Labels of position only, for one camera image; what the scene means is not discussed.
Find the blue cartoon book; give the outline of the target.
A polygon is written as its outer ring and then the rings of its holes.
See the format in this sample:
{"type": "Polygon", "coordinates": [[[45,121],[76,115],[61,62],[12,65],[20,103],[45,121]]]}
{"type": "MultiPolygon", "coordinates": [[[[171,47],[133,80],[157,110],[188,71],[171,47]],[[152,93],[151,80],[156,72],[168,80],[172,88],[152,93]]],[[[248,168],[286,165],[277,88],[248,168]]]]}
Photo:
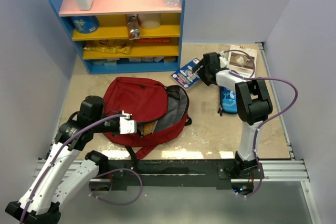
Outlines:
{"type": "Polygon", "coordinates": [[[193,67],[195,67],[199,62],[200,60],[198,58],[194,58],[172,73],[172,79],[185,89],[192,87],[200,80],[199,76],[193,71],[193,67]]]}

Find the red backpack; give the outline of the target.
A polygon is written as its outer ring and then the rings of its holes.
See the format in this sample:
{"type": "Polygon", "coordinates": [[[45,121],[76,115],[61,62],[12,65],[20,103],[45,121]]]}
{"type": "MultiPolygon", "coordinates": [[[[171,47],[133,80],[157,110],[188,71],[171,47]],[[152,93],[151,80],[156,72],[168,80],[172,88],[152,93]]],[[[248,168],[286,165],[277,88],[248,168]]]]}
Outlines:
{"type": "Polygon", "coordinates": [[[117,77],[104,94],[108,112],[132,114],[137,123],[135,134],[105,136],[114,144],[125,146],[132,161],[146,157],[158,145],[177,138],[192,124],[188,115],[190,100],[177,85],[165,86],[147,78],[117,77]],[[138,125],[158,120],[154,133],[141,136],[138,125]]]}

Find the orange treehouse book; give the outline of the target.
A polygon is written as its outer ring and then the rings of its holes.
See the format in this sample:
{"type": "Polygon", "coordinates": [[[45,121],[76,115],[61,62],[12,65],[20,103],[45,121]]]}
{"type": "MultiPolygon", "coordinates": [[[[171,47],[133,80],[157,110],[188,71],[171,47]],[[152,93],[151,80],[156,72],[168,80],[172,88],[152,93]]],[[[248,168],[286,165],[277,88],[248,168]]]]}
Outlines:
{"type": "Polygon", "coordinates": [[[147,136],[154,133],[158,120],[153,122],[142,123],[138,125],[141,136],[147,136]]]}

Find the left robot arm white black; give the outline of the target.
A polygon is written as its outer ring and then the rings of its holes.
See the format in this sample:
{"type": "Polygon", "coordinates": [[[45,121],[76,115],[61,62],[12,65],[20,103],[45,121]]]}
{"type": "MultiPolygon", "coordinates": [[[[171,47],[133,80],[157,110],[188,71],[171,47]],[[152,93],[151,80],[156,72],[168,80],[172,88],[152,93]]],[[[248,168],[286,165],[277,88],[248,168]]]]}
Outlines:
{"type": "Polygon", "coordinates": [[[86,97],[78,112],[62,124],[51,151],[36,179],[17,201],[8,203],[5,211],[20,223],[57,223],[60,207],[93,177],[108,174],[107,157],[94,152],[77,172],[65,173],[95,133],[118,133],[121,114],[107,116],[103,98],[86,97]]]}

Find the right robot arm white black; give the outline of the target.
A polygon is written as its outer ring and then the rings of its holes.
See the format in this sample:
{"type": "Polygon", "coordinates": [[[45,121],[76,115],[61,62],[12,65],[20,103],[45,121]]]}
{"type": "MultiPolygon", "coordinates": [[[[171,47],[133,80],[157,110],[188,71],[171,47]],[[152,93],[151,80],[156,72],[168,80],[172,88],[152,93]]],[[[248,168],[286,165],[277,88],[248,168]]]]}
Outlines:
{"type": "Polygon", "coordinates": [[[232,173],[246,178],[258,169],[258,132],[273,111],[272,102],[264,80],[243,77],[234,70],[222,67],[220,62],[220,54],[206,53],[193,71],[207,86],[215,84],[236,93],[237,113],[243,127],[232,173]]]}

